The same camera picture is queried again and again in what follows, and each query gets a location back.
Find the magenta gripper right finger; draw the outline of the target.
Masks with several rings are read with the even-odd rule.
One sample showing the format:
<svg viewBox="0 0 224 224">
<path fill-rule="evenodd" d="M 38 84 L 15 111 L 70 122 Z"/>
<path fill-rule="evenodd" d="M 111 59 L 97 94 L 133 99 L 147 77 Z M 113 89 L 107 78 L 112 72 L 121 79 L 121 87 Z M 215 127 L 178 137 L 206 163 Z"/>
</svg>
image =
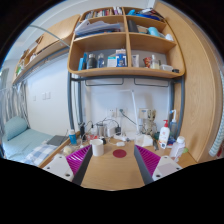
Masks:
<svg viewBox="0 0 224 224">
<path fill-rule="evenodd" d="M 144 184 L 147 185 L 152 183 L 152 176 L 160 161 L 160 156 L 138 145 L 134 146 L 134 156 Z"/>
</svg>

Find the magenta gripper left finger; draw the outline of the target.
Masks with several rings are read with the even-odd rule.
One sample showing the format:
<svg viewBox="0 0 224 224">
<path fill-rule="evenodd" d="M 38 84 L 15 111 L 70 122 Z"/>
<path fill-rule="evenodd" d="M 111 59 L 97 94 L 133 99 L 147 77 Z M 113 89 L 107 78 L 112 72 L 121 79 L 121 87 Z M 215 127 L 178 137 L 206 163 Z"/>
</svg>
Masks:
<svg viewBox="0 0 224 224">
<path fill-rule="evenodd" d="M 90 145 L 81 148 L 66 157 L 66 160 L 73 172 L 72 182 L 81 185 L 90 159 L 92 157 L 92 147 Z"/>
</svg>

